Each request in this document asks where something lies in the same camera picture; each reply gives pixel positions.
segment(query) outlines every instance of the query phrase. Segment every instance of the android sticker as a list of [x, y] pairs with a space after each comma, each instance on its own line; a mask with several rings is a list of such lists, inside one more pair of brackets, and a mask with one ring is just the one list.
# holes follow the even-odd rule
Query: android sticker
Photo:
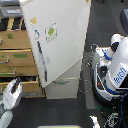
[[57, 24], [54, 23], [45, 29], [46, 41], [49, 42], [57, 37]]

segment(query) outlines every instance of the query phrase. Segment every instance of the refrigerator door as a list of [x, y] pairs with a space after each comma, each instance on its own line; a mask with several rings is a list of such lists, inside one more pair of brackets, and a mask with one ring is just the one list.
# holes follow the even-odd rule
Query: refrigerator door
[[83, 56], [91, 0], [20, 0], [43, 87]]

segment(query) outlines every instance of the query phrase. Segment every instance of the black cable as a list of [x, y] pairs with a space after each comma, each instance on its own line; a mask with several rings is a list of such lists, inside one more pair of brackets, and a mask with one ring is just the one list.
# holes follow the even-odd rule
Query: black cable
[[104, 4], [106, 0], [96, 0], [99, 4]]

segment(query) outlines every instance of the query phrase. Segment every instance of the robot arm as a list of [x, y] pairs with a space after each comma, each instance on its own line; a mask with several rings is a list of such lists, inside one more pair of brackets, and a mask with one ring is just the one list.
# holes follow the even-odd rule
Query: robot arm
[[12, 80], [3, 92], [3, 100], [0, 101], [0, 128], [7, 128], [13, 113], [11, 109], [18, 106], [22, 94], [22, 83], [19, 78]]
[[5, 109], [11, 110], [19, 105], [22, 95], [20, 79], [12, 80], [3, 92], [3, 104]]

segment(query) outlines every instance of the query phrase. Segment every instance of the sticker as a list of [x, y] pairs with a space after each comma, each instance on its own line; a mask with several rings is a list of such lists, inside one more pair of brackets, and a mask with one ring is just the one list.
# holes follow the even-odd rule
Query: sticker
[[40, 33], [35, 30], [35, 35], [34, 35], [34, 39], [37, 40], [40, 37]]
[[30, 19], [30, 22], [32, 25], [36, 24], [37, 23], [36, 17]]
[[5, 55], [1, 55], [1, 58], [5, 58]]
[[49, 42], [50, 40], [57, 37], [57, 24], [54, 23], [51, 26], [45, 29], [46, 34], [46, 41]]
[[9, 70], [12, 70], [13, 68], [8, 68]]
[[20, 14], [21, 10], [20, 9], [13, 9], [13, 10], [7, 10], [8, 14]]
[[27, 54], [13, 54], [14, 58], [28, 58]]
[[13, 39], [13, 35], [12, 34], [7, 34], [9, 39]]

